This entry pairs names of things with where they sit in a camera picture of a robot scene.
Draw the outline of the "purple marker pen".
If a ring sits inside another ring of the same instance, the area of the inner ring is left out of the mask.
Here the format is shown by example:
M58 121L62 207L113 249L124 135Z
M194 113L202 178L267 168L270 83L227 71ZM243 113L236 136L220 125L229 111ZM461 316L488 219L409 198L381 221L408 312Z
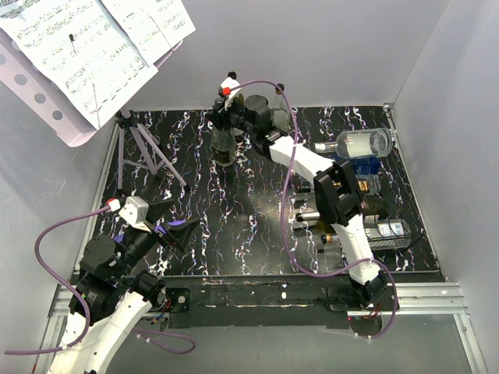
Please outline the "purple marker pen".
M182 229L187 228L187 220L173 221L168 223L162 223L155 227L156 232L161 232L162 234L173 234L180 232Z

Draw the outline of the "clear green-tinted bottle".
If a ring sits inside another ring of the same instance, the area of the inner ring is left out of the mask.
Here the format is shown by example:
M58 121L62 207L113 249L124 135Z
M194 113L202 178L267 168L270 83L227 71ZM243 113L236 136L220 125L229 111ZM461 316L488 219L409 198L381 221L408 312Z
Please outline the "clear green-tinted bottle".
M211 150L214 161L221 167L230 166L235 160L235 135L231 129L219 130L215 126L211 131Z

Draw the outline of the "clear bottle black cork cap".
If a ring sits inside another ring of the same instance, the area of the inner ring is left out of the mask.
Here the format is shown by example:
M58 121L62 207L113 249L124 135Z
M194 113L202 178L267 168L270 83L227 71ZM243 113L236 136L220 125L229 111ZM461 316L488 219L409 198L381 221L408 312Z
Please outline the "clear bottle black cork cap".
M274 99L271 102L270 109L273 125L284 132L289 132L291 115L282 96L284 88L283 83L278 83L278 88L274 90Z

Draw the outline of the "clear square bottle white label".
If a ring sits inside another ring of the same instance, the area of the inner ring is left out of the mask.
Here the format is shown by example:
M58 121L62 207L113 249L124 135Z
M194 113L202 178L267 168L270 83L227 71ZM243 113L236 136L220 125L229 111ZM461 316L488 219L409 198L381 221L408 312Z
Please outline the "clear square bottle white label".
M388 129L364 129L340 133L332 142L314 143L316 153L335 153L342 159L386 157L392 149Z

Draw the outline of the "dark brown wine bottle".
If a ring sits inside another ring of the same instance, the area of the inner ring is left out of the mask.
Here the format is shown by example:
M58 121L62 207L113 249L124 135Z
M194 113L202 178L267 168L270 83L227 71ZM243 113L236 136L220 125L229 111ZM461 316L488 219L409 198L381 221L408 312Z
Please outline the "dark brown wine bottle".
M237 113L243 112L244 110L244 96L241 94L241 88L239 88L240 83L237 81L237 74L234 71L228 73L228 88L231 90L228 95L227 102L225 104L225 109L232 109Z

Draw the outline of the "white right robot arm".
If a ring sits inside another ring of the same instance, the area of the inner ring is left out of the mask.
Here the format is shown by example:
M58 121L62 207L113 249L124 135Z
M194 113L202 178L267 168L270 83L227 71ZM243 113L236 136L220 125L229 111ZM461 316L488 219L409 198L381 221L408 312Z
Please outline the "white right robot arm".
M296 143L273 125L267 99L260 95L248 97L243 104L218 97L207 118L218 130L243 131L259 155L287 166L313 185L319 218L332 226L348 262L354 303L365 310L379 303L387 281L365 233L363 195L352 165L348 161L335 163Z

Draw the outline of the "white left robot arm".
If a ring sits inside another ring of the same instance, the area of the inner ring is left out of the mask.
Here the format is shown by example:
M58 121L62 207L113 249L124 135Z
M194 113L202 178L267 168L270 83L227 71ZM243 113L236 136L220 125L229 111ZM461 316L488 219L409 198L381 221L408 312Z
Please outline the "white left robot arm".
M187 312L190 292L168 288L165 281L143 270L131 273L139 261L157 246L186 251L199 219L159 224L170 201L147 203L140 197L110 199L110 210L128 224L122 235L98 235L83 250L77 295L69 303L62 335L63 349L56 353L50 373L104 373L149 311L165 318Z

